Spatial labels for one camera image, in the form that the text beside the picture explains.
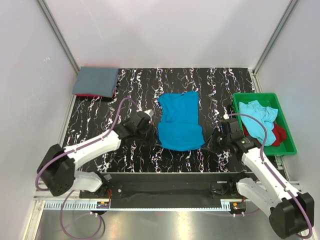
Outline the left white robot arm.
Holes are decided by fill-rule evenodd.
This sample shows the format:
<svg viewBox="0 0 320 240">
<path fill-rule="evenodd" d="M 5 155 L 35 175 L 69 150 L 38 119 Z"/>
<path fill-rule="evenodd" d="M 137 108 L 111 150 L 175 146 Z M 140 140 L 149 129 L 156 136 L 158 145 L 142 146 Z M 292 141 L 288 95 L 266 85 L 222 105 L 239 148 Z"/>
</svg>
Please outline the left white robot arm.
<svg viewBox="0 0 320 240">
<path fill-rule="evenodd" d="M 151 123 L 154 112 L 151 109 L 138 111 L 112 130 L 82 143 L 61 147 L 55 144 L 49 148 L 37 169 L 37 178 L 46 185 L 52 196 L 58 197 L 70 190 L 85 191 L 97 198 L 103 198 L 110 191 L 110 179 L 98 172 L 84 172 L 79 168 L 95 158 L 134 142 L 153 143 Z"/>
</svg>

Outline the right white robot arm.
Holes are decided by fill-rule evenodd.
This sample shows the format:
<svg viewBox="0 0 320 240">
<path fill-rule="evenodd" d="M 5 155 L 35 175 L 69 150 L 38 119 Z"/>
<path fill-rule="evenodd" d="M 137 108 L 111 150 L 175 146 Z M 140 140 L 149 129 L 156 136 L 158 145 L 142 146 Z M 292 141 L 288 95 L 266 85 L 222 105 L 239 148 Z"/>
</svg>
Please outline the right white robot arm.
<svg viewBox="0 0 320 240">
<path fill-rule="evenodd" d="M 240 196 L 253 202 L 267 217 L 278 237 L 292 235 L 308 239 L 314 226 L 315 201 L 309 193 L 300 193 L 271 164 L 264 147 L 251 136 L 245 136 L 239 122 L 227 116 L 221 128 L 215 129 L 209 139 L 210 149 L 229 149 L 246 165 L 261 183 L 244 172 L 220 185 L 212 185 L 214 197 Z"/>
</svg>

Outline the bright blue t shirt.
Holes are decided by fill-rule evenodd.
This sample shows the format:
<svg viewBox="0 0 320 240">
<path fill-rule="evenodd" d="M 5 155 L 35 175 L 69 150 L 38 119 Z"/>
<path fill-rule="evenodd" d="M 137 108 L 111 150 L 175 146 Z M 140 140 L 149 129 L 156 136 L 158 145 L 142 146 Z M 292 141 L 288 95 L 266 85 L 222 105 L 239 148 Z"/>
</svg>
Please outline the bright blue t shirt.
<svg viewBox="0 0 320 240">
<path fill-rule="evenodd" d="M 199 122 L 199 94 L 165 93 L 158 102 L 162 108 L 157 127 L 160 145 L 179 152 L 200 149 L 205 141 Z"/>
</svg>

